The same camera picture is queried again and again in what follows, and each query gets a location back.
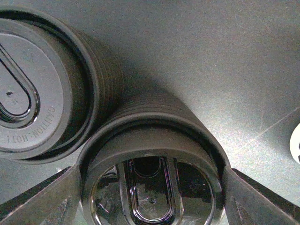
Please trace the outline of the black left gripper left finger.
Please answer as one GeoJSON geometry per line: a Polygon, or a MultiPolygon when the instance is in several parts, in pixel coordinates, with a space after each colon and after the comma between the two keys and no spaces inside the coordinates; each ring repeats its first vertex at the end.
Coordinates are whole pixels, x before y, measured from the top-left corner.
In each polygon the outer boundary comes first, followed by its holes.
{"type": "Polygon", "coordinates": [[[0,205],[2,225],[71,225],[81,196],[78,166],[67,167],[0,205]]]}

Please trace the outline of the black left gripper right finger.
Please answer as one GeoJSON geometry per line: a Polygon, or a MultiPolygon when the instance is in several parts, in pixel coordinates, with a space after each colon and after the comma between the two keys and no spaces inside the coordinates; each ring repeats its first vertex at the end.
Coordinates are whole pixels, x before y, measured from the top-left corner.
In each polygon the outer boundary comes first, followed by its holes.
{"type": "Polygon", "coordinates": [[[222,176],[225,211],[230,225],[298,225],[300,208],[237,169],[222,176]]]}

